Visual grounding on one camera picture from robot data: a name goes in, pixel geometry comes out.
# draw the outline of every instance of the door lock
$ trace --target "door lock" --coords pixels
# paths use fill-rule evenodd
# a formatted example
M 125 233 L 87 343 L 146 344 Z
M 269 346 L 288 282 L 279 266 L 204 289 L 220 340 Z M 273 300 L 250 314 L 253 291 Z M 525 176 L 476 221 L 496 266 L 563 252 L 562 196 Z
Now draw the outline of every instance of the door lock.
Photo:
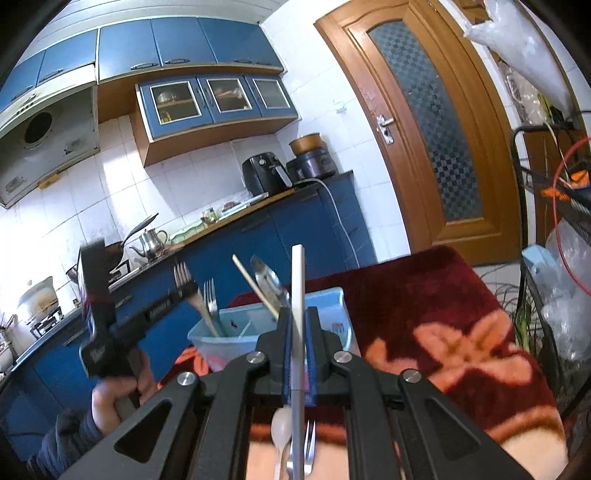
M 388 126 L 392 125 L 396 120 L 394 118 L 388 118 L 386 120 L 383 115 L 378 115 L 375 119 L 378 123 L 378 128 L 382 133 L 386 145 L 392 145 L 394 143 L 394 139 L 392 137 L 392 134 L 390 133 L 390 129 L 388 128 Z

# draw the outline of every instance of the range hood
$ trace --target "range hood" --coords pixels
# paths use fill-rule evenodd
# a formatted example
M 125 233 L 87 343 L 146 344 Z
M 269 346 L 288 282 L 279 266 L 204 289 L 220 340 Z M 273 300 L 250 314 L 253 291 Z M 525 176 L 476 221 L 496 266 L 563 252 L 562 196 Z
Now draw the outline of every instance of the range hood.
M 0 205 L 99 151 L 95 66 L 67 72 L 0 113 Z

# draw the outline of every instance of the metal kettle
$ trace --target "metal kettle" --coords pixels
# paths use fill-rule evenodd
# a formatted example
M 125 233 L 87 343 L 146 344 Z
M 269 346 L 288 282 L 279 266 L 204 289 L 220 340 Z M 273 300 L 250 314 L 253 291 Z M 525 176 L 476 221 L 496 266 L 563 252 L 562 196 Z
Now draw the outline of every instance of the metal kettle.
M 166 236 L 164 242 L 158 237 L 159 233 L 163 233 Z M 163 252 L 166 242 L 168 242 L 168 234 L 164 230 L 156 231 L 155 229 L 144 230 L 139 236 L 139 241 L 142 244 L 142 250 L 138 250 L 133 245 L 129 247 L 133 249 L 140 257 L 147 258 L 148 260 L 155 260 Z

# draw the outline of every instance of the copper bowl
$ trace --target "copper bowl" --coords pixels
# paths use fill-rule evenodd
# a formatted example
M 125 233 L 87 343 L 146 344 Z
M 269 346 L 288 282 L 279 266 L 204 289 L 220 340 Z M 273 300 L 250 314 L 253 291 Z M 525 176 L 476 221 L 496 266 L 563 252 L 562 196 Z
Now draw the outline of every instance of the copper bowl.
M 318 148 L 324 148 L 324 142 L 320 138 L 320 134 L 315 133 L 296 138 L 293 142 L 290 142 L 290 147 L 294 155 L 298 156 Z

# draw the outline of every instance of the red cable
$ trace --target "red cable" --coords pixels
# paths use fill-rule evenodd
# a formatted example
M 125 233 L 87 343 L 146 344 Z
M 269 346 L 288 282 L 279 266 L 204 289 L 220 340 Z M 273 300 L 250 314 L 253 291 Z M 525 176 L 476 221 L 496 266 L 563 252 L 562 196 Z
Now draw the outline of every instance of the red cable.
M 554 190 L 556 191 L 556 184 L 558 183 L 558 178 L 560 174 L 564 170 L 566 163 L 569 161 L 570 157 L 573 156 L 574 152 L 577 151 L 580 147 L 585 145 L 585 143 L 591 142 L 591 137 L 582 138 L 578 142 L 576 142 L 572 147 L 570 147 L 569 151 L 566 152 L 566 155 L 560 162 L 560 165 L 556 169 L 556 173 L 554 174 L 554 181 L 552 183 Z M 560 243 L 560 234 L 558 233 L 558 215 L 556 214 L 556 195 L 552 196 L 552 210 L 554 211 L 554 231 L 556 232 L 556 244 L 558 245 L 558 251 L 560 253 L 560 258 L 562 259 L 562 263 L 566 268 L 566 271 L 569 273 L 570 278 L 574 280 L 574 282 L 579 286 L 581 290 L 583 290 L 587 295 L 591 296 L 591 290 L 588 289 L 583 285 L 583 283 L 575 276 L 573 271 L 570 269 L 569 264 L 566 262 L 564 257 L 564 252 L 562 251 L 562 245 Z

